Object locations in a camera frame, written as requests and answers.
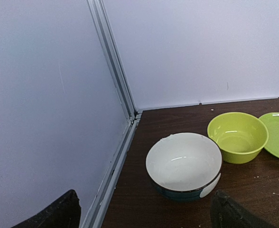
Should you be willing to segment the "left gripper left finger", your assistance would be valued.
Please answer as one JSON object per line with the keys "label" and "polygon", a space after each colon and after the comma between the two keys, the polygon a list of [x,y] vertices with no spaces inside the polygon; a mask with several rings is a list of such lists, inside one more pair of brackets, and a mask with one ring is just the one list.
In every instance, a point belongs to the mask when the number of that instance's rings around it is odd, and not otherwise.
{"label": "left gripper left finger", "polygon": [[81,207],[75,190],[69,190],[16,228],[78,228]]}

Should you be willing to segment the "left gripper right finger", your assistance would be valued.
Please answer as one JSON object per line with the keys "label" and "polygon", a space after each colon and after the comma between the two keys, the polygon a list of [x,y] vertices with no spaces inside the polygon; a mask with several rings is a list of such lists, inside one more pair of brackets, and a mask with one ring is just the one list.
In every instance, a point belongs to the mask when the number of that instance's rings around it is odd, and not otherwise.
{"label": "left gripper right finger", "polygon": [[255,216],[228,194],[217,190],[211,200],[213,228],[273,228],[274,225]]}

